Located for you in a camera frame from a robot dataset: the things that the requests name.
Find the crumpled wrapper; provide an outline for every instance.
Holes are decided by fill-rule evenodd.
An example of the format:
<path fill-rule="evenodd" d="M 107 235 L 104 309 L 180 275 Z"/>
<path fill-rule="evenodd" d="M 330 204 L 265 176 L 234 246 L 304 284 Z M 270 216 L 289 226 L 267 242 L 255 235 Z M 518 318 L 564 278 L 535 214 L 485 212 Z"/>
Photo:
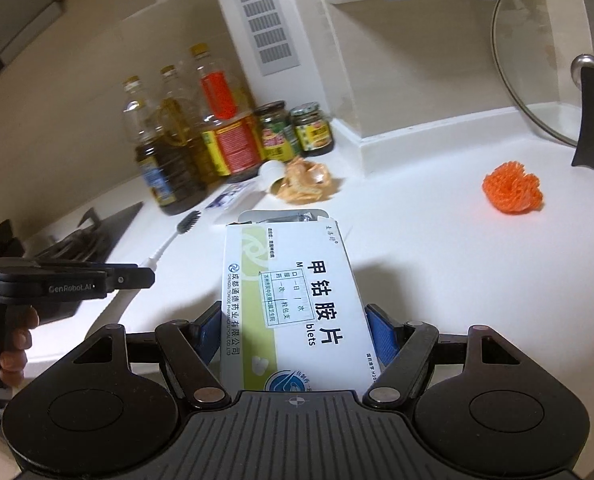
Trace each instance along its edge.
<path fill-rule="evenodd" d="M 286 165 L 277 197 L 289 203 L 317 202 L 332 191 L 333 179 L 325 164 L 295 157 Z"/>

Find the air vent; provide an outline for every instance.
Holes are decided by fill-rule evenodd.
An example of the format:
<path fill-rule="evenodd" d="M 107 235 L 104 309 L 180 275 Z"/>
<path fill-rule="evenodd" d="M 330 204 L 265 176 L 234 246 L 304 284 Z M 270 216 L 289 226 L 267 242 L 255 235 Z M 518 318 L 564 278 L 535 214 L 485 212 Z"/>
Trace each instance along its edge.
<path fill-rule="evenodd" d="M 278 0 L 237 0 L 262 75 L 295 66 L 299 59 Z"/>

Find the human hand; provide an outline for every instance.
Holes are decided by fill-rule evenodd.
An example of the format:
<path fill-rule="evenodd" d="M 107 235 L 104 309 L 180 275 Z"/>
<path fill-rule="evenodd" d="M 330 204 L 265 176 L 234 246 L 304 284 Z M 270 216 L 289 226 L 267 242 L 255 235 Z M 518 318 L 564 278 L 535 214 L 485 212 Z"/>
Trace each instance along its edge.
<path fill-rule="evenodd" d="M 27 308 L 21 318 L 25 321 L 25 326 L 14 329 L 12 333 L 12 341 L 16 350 L 7 350 L 1 352 L 0 355 L 0 379 L 11 388 L 21 385 L 24 380 L 24 367 L 28 362 L 25 350 L 32 346 L 30 330 L 39 325 L 37 311 L 31 306 Z"/>

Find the orange mesh scrubber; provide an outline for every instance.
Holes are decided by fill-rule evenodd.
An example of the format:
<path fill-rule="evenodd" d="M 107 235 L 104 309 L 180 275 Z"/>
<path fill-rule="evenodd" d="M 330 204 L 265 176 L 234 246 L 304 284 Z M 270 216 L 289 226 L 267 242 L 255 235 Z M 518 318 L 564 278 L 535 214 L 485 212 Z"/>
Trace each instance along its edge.
<path fill-rule="evenodd" d="M 524 165 L 505 162 L 487 175 L 482 189 L 490 203 L 502 213 L 528 213 L 542 206 L 544 196 L 539 191 L 539 179 L 524 173 Z"/>

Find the cleaning brush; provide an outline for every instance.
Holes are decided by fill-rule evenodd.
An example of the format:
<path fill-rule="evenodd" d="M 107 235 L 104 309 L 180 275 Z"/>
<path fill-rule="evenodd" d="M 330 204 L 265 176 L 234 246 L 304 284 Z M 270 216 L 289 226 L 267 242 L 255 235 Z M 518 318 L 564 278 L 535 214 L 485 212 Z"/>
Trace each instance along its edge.
<path fill-rule="evenodd" d="M 179 235 L 187 233 L 192 229 L 192 227 L 197 223 L 199 217 L 202 214 L 199 211 L 190 211 L 188 215 L 184 217 L 184 219 L 177 224 L 176 231 L 165 241 L 165 243 L 159 248 L 159 250 L 153 254 L 151 257 L 147 258 L 144 262 L 141 263 L 139 267 L 147 267 L 148 269 L 157 270 L 157 263 L 163 256 L 164 252 L 170 244 L 177 238 Z M 112 301 L 108 303 L 106 308 L 103 309 L 101 314 L 94 320 L 94 323 L 91 325 L 86 337 L 93 335 L 97 330 L 101 327 L 106 326 L 109 323 L 119 323 L 119 320 L 122 319 L 123 313 L 128 308 L 128 305 L 132 300 L 135 299 L 137 294 L 139 294 L 139 288 L 134 290 L 125 289 L 117 291 L 117 294 Z"/>

